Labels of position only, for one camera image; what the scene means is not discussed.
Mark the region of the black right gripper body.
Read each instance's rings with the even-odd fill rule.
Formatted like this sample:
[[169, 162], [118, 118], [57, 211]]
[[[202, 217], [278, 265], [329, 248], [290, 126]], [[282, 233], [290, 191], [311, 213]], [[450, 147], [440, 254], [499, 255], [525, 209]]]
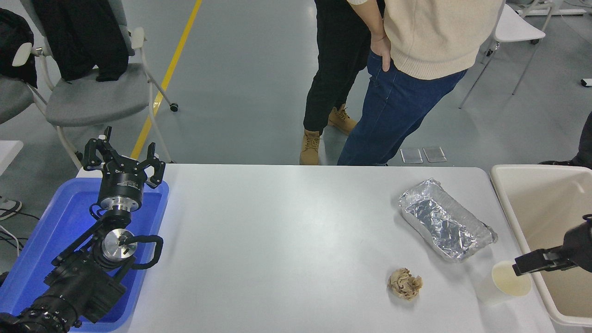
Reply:
[[561, 253], [567, 264], [563, 270], [580, 267], [592, 272], [591, 221], [586, 221], [566, 232]]

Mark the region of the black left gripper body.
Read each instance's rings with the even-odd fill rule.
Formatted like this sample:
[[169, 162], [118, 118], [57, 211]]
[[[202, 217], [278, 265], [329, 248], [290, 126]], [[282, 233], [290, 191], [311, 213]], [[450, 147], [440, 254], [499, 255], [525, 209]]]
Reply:
[[111, 160], [102, 167], [102, 181], [98, 201], [107, 198], [125, 197], [135, 202], [142, 201], [145, 172], [142, 169], [120, 169], [121, 164]]

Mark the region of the person's hand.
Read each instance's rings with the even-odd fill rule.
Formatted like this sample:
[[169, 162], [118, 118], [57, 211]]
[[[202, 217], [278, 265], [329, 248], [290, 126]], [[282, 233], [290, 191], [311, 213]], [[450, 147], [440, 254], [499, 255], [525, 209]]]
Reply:
[[391, 65], [391, 44], [385, 32], [371, 32], [370, 50], [382, 61], [382, 70], [388, 72]]

